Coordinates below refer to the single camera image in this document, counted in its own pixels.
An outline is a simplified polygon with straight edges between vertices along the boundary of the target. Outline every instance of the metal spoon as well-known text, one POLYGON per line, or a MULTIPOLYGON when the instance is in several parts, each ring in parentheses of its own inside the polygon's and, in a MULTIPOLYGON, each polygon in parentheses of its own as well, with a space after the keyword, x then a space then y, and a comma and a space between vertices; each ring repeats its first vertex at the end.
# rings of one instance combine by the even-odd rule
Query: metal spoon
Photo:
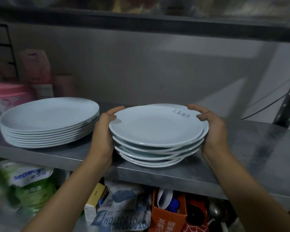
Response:
POLYGON ((220 201, 213 201, 209 204, 209 212, 214 219, 220 221, 222 231, 228 232, 228 228, 225 224, 228 217, 228 212, 224 205, 220 201))

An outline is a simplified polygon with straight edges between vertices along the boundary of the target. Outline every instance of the wall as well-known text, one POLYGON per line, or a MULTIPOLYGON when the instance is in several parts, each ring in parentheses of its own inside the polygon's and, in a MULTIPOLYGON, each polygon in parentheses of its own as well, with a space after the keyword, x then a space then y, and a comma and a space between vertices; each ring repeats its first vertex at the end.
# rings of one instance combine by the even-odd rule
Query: wall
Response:
MULTIPOLYGON (((290 87, 290 43, 10 24, 17 54, 46 51, 53 73, 71 72, 78 94, 128 105, 198 103, 246 117, 290 87)), ((0 50, 0 59, 8 52, 0 50)), ((249 120, 271 123, 282 100, 249 120)))

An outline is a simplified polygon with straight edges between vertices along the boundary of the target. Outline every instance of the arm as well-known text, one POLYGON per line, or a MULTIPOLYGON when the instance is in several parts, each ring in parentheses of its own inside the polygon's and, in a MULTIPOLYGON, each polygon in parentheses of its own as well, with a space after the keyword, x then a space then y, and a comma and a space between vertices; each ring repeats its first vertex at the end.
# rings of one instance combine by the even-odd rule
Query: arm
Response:
POLYGON ((227 145, 224 122, 214 113, 198 105, 188 105, 201 112, 200 120, 208 120, 209 132, 202 154, 216 175, 247 232, 290 232, 290 215, 259 185, 231 154, 227 145))
POLYGON ((112 163, 113 142, 108 129, 116 107, 101 114, 86 159, 38 212, 22 232, 72 231, 97 183, 112 163))

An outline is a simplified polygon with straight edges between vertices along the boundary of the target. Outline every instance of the spider web pattern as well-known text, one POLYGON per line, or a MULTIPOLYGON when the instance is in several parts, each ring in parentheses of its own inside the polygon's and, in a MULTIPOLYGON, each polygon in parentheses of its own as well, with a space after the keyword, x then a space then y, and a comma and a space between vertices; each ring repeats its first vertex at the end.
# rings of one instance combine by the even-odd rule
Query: spider web pattern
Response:
POLYGON ((209 232, 209 230, 207 226, 191 226, 185 222, 182 232, 209 232))

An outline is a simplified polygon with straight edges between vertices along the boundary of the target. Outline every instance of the orange cardboard box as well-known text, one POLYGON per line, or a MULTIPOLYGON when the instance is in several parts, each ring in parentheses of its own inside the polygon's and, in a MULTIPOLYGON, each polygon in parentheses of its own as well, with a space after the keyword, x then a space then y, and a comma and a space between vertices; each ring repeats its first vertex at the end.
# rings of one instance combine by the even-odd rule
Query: orange cardboard box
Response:
POLYGON ((184 193, 177 197, 179 213, 172 213, 156 207, 159 189, 155 187, 151 203, 151 222, 148 232, 181 232, 187 217, 186 200, 184 193))

